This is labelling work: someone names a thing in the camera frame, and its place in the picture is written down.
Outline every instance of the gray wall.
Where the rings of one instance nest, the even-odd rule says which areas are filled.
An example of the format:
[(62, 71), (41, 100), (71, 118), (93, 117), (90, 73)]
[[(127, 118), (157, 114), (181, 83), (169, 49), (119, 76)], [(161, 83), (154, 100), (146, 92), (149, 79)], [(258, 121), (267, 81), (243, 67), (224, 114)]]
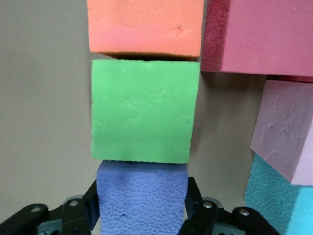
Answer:
[[(0, 0), (0, 223), (95, 179), (90, 74), (102, 57), (89, 53), (86, 0)], [(243, 204), (264, 79), (200, 78), (189, 174), (227, 210)]]

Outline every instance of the screw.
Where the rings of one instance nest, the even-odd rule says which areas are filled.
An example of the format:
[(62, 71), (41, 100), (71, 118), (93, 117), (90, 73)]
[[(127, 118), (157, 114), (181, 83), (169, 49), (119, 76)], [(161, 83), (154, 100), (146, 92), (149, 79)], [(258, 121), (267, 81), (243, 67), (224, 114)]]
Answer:
[(203, 206), (205, 207), (205, 208), (211, 208), (212, 207), (212, 203), (210, 203), (210, 202), (208, 202), (208, 201), (205, 201), (204, 203), (203, 203)]
[(77, 204), (78, 204), (78, 201), (76, 201), (76, 200), (73, 200), (73, 201), (71, 201), (71, 202), (69, 203), (69, 205), (70, 205), (71, 207), (75, 207), (75, 206), (77, 206)]
[(31, 211), (30, 212), (32, 212), (32, 213), (36, 213), (36, 212), (38, 212), (38, 211), (40, 211), (41, 210), (41, 208), (39, 207), (39, 206), (34, 206), (34, 208), (33, 209), (31, 209)]
[(243, 208), (241, 208), (241, 209), (239, 210), (239, 213), (240, 213), (241, 215), (243, 215), (243, 216), (249, 216), (249, 215), (250, 215), (250, 213), (249, 213), (246, 209), (243, 209)]

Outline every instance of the pink foam block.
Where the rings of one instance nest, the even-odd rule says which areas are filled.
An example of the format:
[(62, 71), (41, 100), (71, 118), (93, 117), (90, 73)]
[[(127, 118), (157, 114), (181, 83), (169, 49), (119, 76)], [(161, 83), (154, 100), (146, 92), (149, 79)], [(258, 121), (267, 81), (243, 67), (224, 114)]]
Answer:
[(313, 84), (267, 80), (251, 148), (289, 182), (313, 186)]
[(201, 71), (313, 76), (312, 0), (210, 0)]

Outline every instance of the textured foam surface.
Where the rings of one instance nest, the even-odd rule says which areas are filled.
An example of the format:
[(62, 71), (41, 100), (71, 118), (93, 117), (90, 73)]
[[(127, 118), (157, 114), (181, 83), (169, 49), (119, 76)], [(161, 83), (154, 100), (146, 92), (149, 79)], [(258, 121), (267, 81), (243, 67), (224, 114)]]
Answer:
[(289, 182), (313, 185), (313, 84), (267, 80), (252, 150)]
[(87, 0), (91, 52), (198, 57), (204, 0)]
[(201, 71), (313, 76), (313, 1), (210, 0)]
[(103, 161), (97, 172), (103, 235), (176, 235), (183, 223), (185, 164)]
[(291, 185), (258, 155), (244, 200), (282, 235), (308, 235), (313, 231), (313, 187)]
[(92, 156), (187, 163), (199, 63), (94, 60)]

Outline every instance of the green foam block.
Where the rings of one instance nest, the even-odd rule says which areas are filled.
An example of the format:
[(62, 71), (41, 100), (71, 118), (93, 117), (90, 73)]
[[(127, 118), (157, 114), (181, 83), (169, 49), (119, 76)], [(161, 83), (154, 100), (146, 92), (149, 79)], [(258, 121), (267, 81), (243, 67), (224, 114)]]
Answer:
[(200, 65), (94, 60), (92, 157), (187, 163)]

